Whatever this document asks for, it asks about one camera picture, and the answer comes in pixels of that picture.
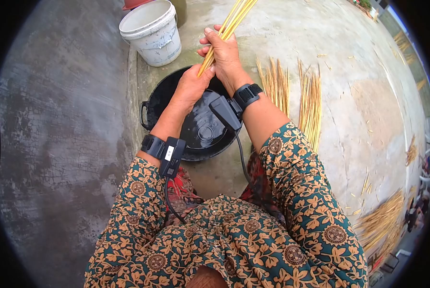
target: wrist strap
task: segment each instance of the wrist strap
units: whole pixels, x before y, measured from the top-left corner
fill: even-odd
[[[259,99],[258,94],[263,92],[263,90],[258,86],[258,84],[245,84],[241,88],[237,89],[234,93],[234,100],[239,104],[242,111]]]
[[[151,134],[146,135],[143,142],[141,142],[141,151],[157,159],[160,159],[162,156],[164,147],[165,141]]]

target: concrete floor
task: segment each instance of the concrete floor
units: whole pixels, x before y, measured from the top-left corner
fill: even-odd
[[[39,286],[82,285],[117,185],[143,139],[139,104],[166,75],[202,61],[195,51],[203,28],[223,22],[234,1],[187,2],[182,54],[162,68],[146,65],[121,39],[121,1],[43,0],[15,38],[0,74],[0,219]],[[241,61],[258,83],[257,56],[263,63],[279,57],[289,67],[294,121],[297,57],[306,66],[320,64],[319,155],[340,205],[352,207],[347,213],[360,207],[366,169],[376,190],[364,194],[360,215],[378,205],[376,194],[383,201],[398,188],[418,185],[418,160],[407,168],[404,163],[413,134],[424,151],[424,113],[414,79],[394,56],[396,45],[382,24],[346,0],[269,0],[256,4],[236,35]],[[241,138],[247,159],[245,130]],[[239,196],[246,186],[235,143],[184,166],[205,198]]]
[[[179,29],[182,54],[163,68],[149,67],[139,56],[134,62],[132,53],[138,88],[137,98],[129,100],[131,116],[137,116],[137,104],[147,100],[166,75],[202,62],[195,51],[200,48],[203,28],[222,23],[232,4],[227,0],[188,0],[189,18]],[[290,69],[289,117],[295,123],[300,106],[297,58],[306,67],[320,65],[323,116],[318,153],[340,205],[351,207],[345,211],[353,223],[376,209],[377,195],[382,203],[398,188],[408,191],[418,185],[418,159],[405,167],[405,152],[413,134],[418,150],[424,151],[424,113],[413,76],[381,23],[373,22],[345,0],[259,1],[237,28],[236,37],[242,64],[257,83],[256,57],[263,64],[269,56],[279,58]],[[317,58],[317,54],[328,55]],[[132,136],[134,147],[139,147],[141,133],[138,128]],[[245,129],[241,139],[247,160],[250,142]],[[183,164],[200,196],[225,193],[238,197],[242,193],[246,180],[238,154],[233,143],[212,159]],[[372,193],[361,197],[366,171],[371,174]],[[362,213],[351,215],[360,208]]]

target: floral print clothing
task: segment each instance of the floral print clothing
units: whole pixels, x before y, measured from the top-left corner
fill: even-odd
[[[275,207],[221,195],[187,224],[164,227],[158,168],[135,158],[85,272],[85,287],[184,287],[205,265],[229,287],[367,287],[364,252],[331,192],[324,168],[292,123],[262,147]]]

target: bucket handle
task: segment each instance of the bucket handle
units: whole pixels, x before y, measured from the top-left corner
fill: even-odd
[[[141,107],[140,107],[140,124],[141,126],[143,126],[144,129],[150,131],[151,128],[144,123],[143,121],[143,108],[146,107],[146,113],[148,113],[148,106],[149,106],[149,101],[143,101],[141,102]]]
[[[121,37],[129,46],[130,46],[130,41],[124,39],[124,37]]]

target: black cable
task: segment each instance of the black cable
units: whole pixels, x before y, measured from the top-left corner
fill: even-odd
[[[252,181],[250,180],[250,177],[248,176],[247,169],[245,168],[245,162],[244,162],[244,159],[243,159],[243,151],[242,151],[242,144],[241,144],[241,140],[239,139],[239,135],[237,135],[237,133],[236,133],[236,132],[234,132],[234,135],[236,136],[237,143],[239,144],[239,151],[241,152],[242,170],[244,171],[245,179],[247,180],[248,185],[250,186],[250,188],[254,191],[255,189],[254,189],[254,187],[253,187],[253,183],[252,183]]]
[[[178,214],[178,213],[175,211],[175,209],[173,209],[173,207],[172,207],[172,203],[170,203],[170,200],[168,199],[168,191],[167,191],[168,180],[169,180],[169,178],[168,178],[168,177],[166,177],[166,179],[165,179],[165,186],[164,186],[165,200],[166,200],[166,202],[167,202],[168,209],[170,210],[170,212],[172,212],[172,213],[173,213],[173,215],[175,215],[178,219],[180,219],[180,221],[181,221],[183,224],[186,224],[186,221],[183,219],[183,217],[182,217],[182,216],[180,216],[180,214]]]

